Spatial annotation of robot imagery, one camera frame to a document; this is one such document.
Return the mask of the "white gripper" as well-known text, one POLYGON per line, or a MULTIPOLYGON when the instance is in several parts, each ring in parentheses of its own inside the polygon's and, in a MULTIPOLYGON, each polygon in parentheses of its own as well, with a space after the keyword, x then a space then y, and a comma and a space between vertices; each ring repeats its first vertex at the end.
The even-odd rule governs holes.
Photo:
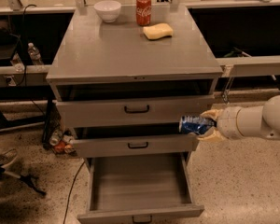
POLYGON ((223 110, 210 109, 202 112, 201 117, 203 118, 217 119, 217 128, 209 129, 205 134, 199 135, 198 139, 205 142, 221 142, 226 138, 240 139, 242 136, 237 127, 237 115, 240 110, 239 106, 234 106, 223 110))

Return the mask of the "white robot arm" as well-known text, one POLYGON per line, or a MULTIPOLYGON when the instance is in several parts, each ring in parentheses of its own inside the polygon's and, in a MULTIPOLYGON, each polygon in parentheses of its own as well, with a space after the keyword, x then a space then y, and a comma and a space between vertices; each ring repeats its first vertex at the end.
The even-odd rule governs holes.
POLYGON ((264 105, 211 109, 201 116, 214 120, 217 126, 199 135, 200 141, 220 142, 247 137, 280 140, 280 95, 269 99, 264 105))

